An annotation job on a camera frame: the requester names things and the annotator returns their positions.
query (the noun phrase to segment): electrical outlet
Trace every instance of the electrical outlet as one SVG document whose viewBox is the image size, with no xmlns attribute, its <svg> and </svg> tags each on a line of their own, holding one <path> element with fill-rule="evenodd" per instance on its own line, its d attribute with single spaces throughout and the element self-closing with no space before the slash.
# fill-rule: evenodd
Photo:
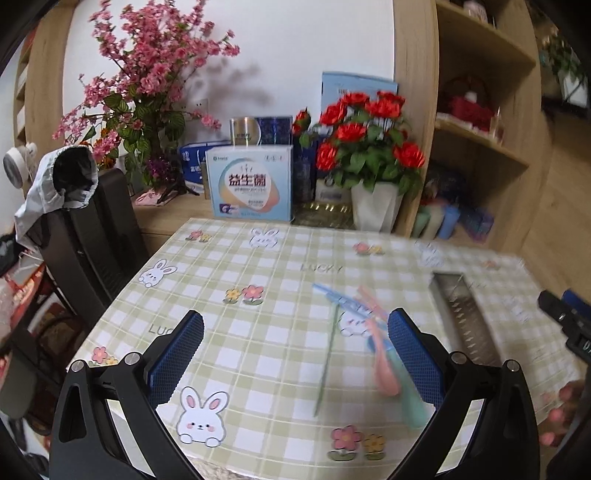
<svg viewBox="0 0 591 480">
<path fill-rule="evenodd" d="M 209 100 L 202 98 L 195 104 L 195 110 L 201 110 L 204 114 L 209 113 Z"/>
</svg>

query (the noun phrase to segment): wooden cabinet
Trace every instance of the wooden cabinet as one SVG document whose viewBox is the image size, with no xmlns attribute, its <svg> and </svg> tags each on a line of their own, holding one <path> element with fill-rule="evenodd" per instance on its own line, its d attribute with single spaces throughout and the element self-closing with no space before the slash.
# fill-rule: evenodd
<svg viewBox="0 0 591 480">
<path fill-rule="evenodd" d="M 548 171 L 551 135 L 541 113 L 541 77 L 533 25 L 524 0 L 486 1 L 496 28 L 447 0 L 394 0 L 395 78 L 425 155 L 461 171 L 477 206 L 495 217 L 484 245 L 518 252 L 529 231 Z M 436 120 L 447 82 L 474 74 L 506 124 L 503 145 Z M 405 199 L 395 231 L 409 236 L 419 198 Z M 479 246 L 461 230 L 449 240 Z"/>
</svg>

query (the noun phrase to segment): table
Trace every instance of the table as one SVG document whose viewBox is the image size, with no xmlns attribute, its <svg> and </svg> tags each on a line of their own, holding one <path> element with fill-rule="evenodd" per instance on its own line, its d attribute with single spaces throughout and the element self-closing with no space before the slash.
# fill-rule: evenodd
<svg viewBox="0 0 591 480">
<path fill-rule="evenodd" d="M 433 270 L 465 274 L 501 357 L 522 365 L 541 421 L 557 401 L 548 393 L 579 372 L 560 327 L 537 310 L 540 288 L 523 262 L 378 233 L 190 219 L 123 289 L 76 358 L 108 365 L 143 352 L 195 309 L 203 343 L 157 411 L 198 469 L 210 462 L 269 479 L 382 479 L 420 430 L 407 426 L 400 395 L 376 391 L 365 330 L 345 315 L 314 416 L 333 326 L 314 284 L 351 297 L 364 286 L 449 348 L 428 291 Z M 478 412 L 475 403 L 445 468 L 458 463 Z M 195 432 L 192 423 L 213 430 Z"/>
</svg>

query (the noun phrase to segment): metal screw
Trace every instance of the metal screw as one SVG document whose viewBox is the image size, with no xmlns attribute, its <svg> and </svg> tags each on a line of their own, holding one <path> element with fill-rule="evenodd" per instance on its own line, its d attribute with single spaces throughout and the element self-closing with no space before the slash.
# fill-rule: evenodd
<svg viewBox="0 0 591 480">
<path fill-rule="evenodd" d="M 70 370 L 72 370 L 73 372 L 79 372 L 83 368 L 84 368 L 84 360 L 76 360 L 72 364 L 72 366 L 70 367 Z"/>
<path fill-rule="evenodd" d="M 452 361 L 455 364 L 463 365 L 468 361 L 468 357 L 464 355 L 462 352 L 453 352 L 452 353 Z"/>
<path fill-rule="evenodd" d="M 507 362 L 507 368 L 512 372 L 518 372 L 521 369 L 521 365 L 515 360 L 509 360 Z"/>
<path fill-rule="evenodd" d="M 131 352 L 125 355 L 125 363 L 128 365 L 135 365 L 139 362 L 139 353 L 138 352 Z"/>
</svg>

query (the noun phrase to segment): white wall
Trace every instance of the white wall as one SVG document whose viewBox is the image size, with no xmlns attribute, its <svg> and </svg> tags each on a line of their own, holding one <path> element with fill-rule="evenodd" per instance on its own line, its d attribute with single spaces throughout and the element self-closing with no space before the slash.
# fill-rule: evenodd
<svg viewBox="0 0 591 480">
<path fill-rule="evenodd" d="M 18 47 L 12 59 L 8 63 L 2 76 L 0 76 L 0 159 L 9 148 L 14 146 L 14 83 L 17 79 L 18 60 L 21 56 L 21 47 Z M 14 214 L 23 203 L 22 190 L 14 188 L 0 165 L 0 233 L 12 228 Z"/>
<path fill-rule="evenodd" d="M 112 1 L 114 21 L 127 3 Z M 137 7 L 145 1 L 132 3 Z M 64 112 L 83 99 L 79 73 L 90 79 L 117 69 L 99 55 L 91 37 L 88 18 L 98 5 L 99 0 L 83 0 L 74 13 L 64 64 Z M 194 0 L 177 0 L 183 12 L 193 5 Z M 308 106 L 316 119 L 322 71 L 392 79 L 392 0 L 209 0 L 205 20 L 217 24 L 214 37 L 234 30 L 242 52 L 211 60 L 186 93 L 194 103 L 209 100 L 209 111 L 222 121 L 226 136 L 233 116 L 295 115 Z M 121 30 L 115 35 L 122 38 Z M 207 139 L 200 134 L 199 140 Z"/>
</svg>

